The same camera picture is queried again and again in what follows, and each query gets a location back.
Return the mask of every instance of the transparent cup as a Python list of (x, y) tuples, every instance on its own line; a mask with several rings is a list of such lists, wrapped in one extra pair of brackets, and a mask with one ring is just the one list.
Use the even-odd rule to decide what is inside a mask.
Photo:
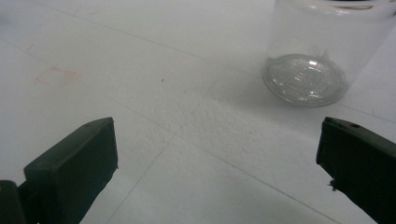
[(262, 77), (295, 105), (341, 99), (396, 24), (396, 0), (276, 0)]

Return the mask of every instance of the stain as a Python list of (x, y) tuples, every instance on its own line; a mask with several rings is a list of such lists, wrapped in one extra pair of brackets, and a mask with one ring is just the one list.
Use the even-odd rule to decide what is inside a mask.
[(30, 44), (29, 48), (27, 48), (26, 50), (31, 50), (34, 46), (35, 46), (35, 44)]
[(95, 14), (99, 14), (99, 13), (101, 13), (101, 11), (94, 11), (94, 12), (91, 12), (90, 15), (95, 15)]
[(37, 77), (35, 84), (64, 88), (76, 81), (79, 77), (81, 77), (81, 74), (75, 71), (63, 70), (57, 66), (53, 66)]
[(77, 13), (81, 10), (81, 7), (76, 7), (75, 11), (73, 12), (73, 16), (76, 17)]

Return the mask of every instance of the white surface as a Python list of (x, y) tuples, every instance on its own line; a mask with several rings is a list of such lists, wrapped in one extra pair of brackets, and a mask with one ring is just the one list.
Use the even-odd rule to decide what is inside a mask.
[(396, 141), (396, 32), (338, 104), (263, 85), (273, 1), (0, 0), (0, 179), (85, 122), (120, 169), (82, 223), (374, 223), (315, 163), (326, 116)]

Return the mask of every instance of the jar base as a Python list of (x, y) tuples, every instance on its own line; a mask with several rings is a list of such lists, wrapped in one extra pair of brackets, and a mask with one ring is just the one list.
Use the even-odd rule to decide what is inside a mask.
[(269, 58), (262, 77), (275, 95), (294, 105), (329, 105), (347, 89), (345, 73), (334, 62), (303, 54)]

